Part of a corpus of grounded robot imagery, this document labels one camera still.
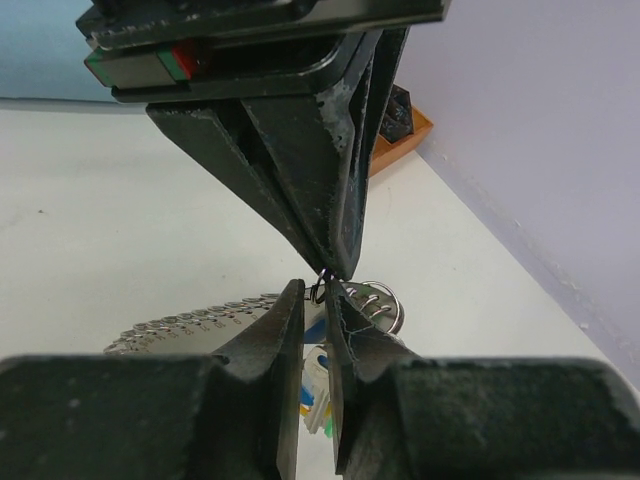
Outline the green tag key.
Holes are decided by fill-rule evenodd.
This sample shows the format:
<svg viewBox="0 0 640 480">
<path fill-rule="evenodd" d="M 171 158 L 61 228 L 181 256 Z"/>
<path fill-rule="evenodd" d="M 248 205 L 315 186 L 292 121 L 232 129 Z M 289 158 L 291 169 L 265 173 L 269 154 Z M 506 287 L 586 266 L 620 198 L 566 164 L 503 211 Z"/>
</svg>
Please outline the green tag key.
<svg viewBox="0 0 640 480">
<path fill-rule="evenodd" d="M 322 428 L 323 428 L 324 435 L 327 438 L 333 437 L 333 416 L 332 416 L 331 406 L 328 406 L 325 411 Z"/>
</svg>

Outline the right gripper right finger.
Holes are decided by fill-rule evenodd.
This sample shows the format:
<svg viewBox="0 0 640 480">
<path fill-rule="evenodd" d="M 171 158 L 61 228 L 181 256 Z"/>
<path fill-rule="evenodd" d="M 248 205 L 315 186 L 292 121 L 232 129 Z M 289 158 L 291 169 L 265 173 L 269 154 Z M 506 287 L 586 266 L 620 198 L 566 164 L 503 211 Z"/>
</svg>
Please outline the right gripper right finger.
<svg viewBox="0 0 640 480">
<path fill-rule="evenodd" d="M 635 479 L 639 406 L 587 358 L 425 358 L 326 285 L 337 473 L 346 479 Z"/>
</svg>

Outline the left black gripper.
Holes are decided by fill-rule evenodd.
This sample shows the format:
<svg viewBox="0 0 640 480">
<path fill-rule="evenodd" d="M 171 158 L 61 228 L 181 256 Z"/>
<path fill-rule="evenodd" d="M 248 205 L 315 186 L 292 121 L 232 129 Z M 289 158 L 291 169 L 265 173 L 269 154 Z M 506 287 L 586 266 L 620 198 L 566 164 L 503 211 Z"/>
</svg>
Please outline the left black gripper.
<svg viewBox="0 0 640 480">
<path fill-rule="evenodd" d="M 146 113 L 164 136 L 314 271 L 349 279 L 408 27 L 441 22 L 448 9 L 424 0 L 95 1 L 76 27 L 91 48 L 86 68 L 118 102 L 160 103 Z M 334 155 L 235 99 L 329 87 L 319 99 Z"/>
</svg>

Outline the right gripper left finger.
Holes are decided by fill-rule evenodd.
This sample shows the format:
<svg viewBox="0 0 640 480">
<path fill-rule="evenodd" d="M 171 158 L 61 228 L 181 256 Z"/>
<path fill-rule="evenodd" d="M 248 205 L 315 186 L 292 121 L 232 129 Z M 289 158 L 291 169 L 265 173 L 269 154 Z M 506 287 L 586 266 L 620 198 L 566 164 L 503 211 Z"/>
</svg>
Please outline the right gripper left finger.
<svg viewBox="0 0 640 480">
<path fill-rule="evenodd" d="M 206 355 L 1 363 L 5 479 L 292 479 L 304 284 Z"/>
</svg>

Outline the blue tag key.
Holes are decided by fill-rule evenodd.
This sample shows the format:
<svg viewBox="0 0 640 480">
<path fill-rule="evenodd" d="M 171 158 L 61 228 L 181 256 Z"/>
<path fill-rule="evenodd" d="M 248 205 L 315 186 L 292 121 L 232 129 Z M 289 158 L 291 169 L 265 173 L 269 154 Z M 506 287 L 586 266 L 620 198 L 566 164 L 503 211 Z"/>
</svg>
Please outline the blue tag key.
<svg viewBox="0 0 640 480">
<path fill-rule="evenodd" d="M 315 321 L 304 333 L 304 357 L 300 403 L 308 411 L 314 407 L 316 394 L 328 390 L 328 357 L 323 347 L 326 337 L 324 318 Z"/>
</svg>

